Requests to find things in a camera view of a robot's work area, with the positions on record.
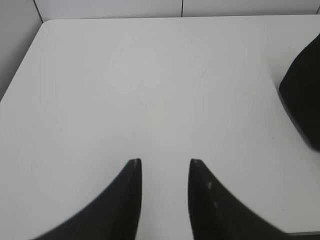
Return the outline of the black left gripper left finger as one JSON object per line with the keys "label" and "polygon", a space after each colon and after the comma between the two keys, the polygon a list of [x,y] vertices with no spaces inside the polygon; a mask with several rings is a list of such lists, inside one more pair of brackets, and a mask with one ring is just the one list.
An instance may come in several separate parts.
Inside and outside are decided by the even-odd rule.
{"label": "black left gripper left finger", "polygon": [[134,240],[142,205],[142,162],[127,162],[112,183],[70,219],[39,240]]}

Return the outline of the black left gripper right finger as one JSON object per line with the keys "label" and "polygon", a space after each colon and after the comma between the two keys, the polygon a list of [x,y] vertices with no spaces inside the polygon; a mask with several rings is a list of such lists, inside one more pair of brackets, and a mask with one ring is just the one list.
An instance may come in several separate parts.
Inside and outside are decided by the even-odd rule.
{"label": "black left gripper right finger", "polygon": [[191,159],[188,211],[195,240],[291,240],[234,197],[200,159]]}

